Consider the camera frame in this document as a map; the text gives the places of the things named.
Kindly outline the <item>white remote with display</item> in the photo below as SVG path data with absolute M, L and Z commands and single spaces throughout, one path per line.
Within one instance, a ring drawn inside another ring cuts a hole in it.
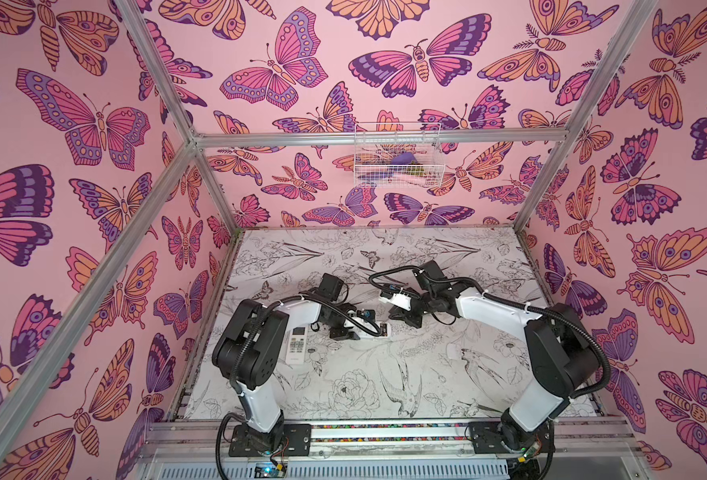
M 359 326 L 346 322 L 345 328 L 351 332 L 353 340 L 386 340 L 389 336 L 391 336 L 391 326 L 389 326 L 389 336 L 381 337 L 381 329 L 379 329 L 379 326 L 384 323 L 387 324 L 387 322 L 377 322 L 377 327 L 375 328 L 367 328 L 367 326 L 365 326 L 361 329 Z

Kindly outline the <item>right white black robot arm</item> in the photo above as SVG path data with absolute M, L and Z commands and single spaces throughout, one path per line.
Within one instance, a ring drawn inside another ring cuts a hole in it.
M 377 281 L 379 299 L 405 323 L 437 313 L 489 325 L 525 343 L 533 380 L 499 418 L 497 435 L 505 450 L 524 452 L 553 438 L 561 412 L 577 398 L 601 390 L 611 380 L 611 365 L 599 342 L 587 333 L 573 307 L 541 308 L 501 298 L 471 277 L 449 278 L 435 262 L 407 265 L 387 275 L 413 274 L 419 288 Z

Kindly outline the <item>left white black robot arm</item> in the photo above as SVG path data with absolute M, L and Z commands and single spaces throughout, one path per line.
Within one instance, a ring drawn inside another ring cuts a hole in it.
M 373 310 L 339 302 L 344 282 L 326 274 L 320 286 L 269 305 L 245 299 L 239 303 L 219 338 L 212 363 L 227 379 L 244 410 L 232 443 L 271 455 L 288 444 L 285 414 L 269 384 L 279 363 L 286 334 L 296 328 L 325 324 L 333 336 L 355 339 L 355 332 L 381 336 Z

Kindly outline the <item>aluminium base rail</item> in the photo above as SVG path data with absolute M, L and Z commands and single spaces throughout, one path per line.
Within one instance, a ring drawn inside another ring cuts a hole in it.
M 524 452 L 503 447 L 497 420 L 310 421 L 287 424 L 274 454 L 242 432 L 216 443 L 219 424 L 152 427 L 139 479 L 651 479 L 623 420 L 557 420 Z

